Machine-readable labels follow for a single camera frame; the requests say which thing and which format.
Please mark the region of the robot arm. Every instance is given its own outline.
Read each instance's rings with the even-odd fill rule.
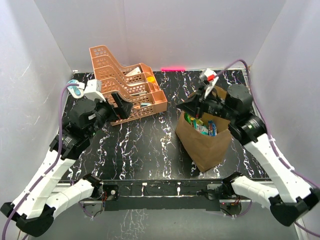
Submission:
[[[79,89],[73,86],[68,90],[73,96],[77,96],[76,98],[83,95],[87,98],[76,102],[68,120],[62,125],[62,151],[57,163],[45,174],[57,158],[59,135],[53,139],[43,163],[25,190],[13,202],[4,203],[0,209],[7,218],[15,211],[12,220],[16,222],[16,226],[34,237],[45,233],[55,217],[73,204],[88,197],[98,198],[101,195],[102,181],[88,174],[65,191],[50,196],[65,172],[91,144],[96,132],[105,123],[127,119],[133,107],[133,104],[124,100],[118,92],[111,94],[117,107],[109,104],[101,94],[101,82],[96,79],[89,80],[84,90],[83,85],[78,85]]]
[[[281,224],[290,226],[319,202],[320,189],[312,188],[279,161],[270,145],[265,124],[252,114],[253,97],[247,87],[231,85],[223,100],[217,92],[213,91],[215,95],[211,93],[218,80],[215,72],[207,69],[200,78],[206,86],[199,88],[177,108],[194,118],[208,113],[230,120],[228,129],[233,137],[255,156],[276,187],[263,186],[235,172],[223,180],[218,191],[250,198],[269,208]]]

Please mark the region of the gray floor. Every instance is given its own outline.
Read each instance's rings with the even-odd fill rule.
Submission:
[[[91,220],[74,205],[58,216],[44,235],[32,239],[297,240],[298,236],[293,226],[282,226],[257,203],[235,220],[195,209],[103,212]]]

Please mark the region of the brown paper bag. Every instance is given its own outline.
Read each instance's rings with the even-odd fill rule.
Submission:
[[[215,88],[217,89],[219,97],[224,99],[226,97],[226,91],[219,87]],[[230,122],[228,120],[207,113],[203,114],[201,120],[205,126],[208,126],[208,121],[212,120],[216,125],[217,135],[208,136],[195,130],[195,128],[185,120],[184,111],[181,112],[175,133],[198,169],[204,172],[224,160],[232,135],[228,130],[228,124]]]

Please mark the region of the pink marker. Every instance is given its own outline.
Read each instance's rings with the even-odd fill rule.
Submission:
[[[169,66],[169,67],[162,67],[162,72],[176,72],[176,71],[185,71],[186,68],[182,66]]]

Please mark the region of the marble tabletop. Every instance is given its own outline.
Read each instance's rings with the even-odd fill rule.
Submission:
[[[200,172],[175,133],[180,116],[176,105],[201,86],[200,71],[156,71],[154,75],[166,95],[167,111],[116,126],[105,124],[62,181],[77,180],[88,173],[102,180],[223,179],[234,171],[249,178],[268,178],[235,139],[221,164]],[[73,79],[85,83],[94,79],[94,74],[76,73]],[[216,85],[226,90],[231,84],[245,84],[241,70],[226,71]],[[68,97],[64,118],[75,102]]]

